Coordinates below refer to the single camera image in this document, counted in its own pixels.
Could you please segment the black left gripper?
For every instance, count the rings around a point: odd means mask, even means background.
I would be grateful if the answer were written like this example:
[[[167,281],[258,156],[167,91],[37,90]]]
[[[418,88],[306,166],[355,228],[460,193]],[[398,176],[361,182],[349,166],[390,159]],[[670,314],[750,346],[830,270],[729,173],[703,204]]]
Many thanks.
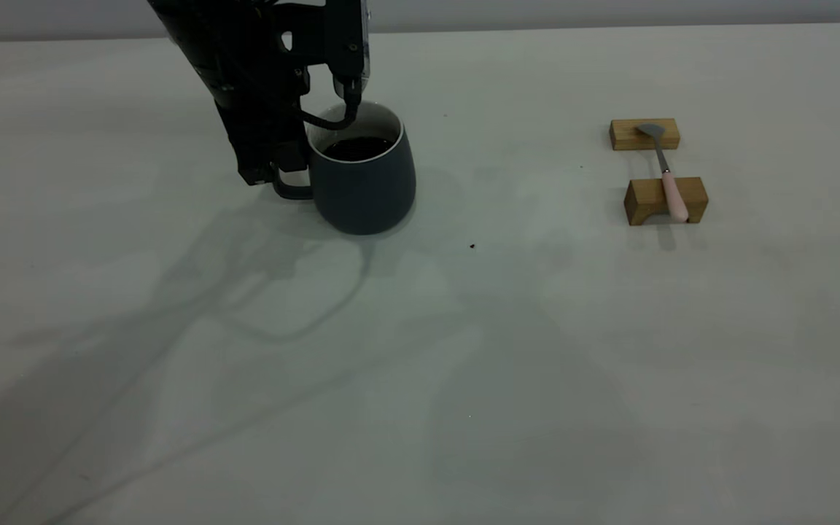
[[[293,1],[151,1],[150,9],[216,104],[247,186],[273,184],[279,170],[307,171],[311,147],[300,108],[306,69],[326,4]],[[277,165],[274,160],[277,149]]]

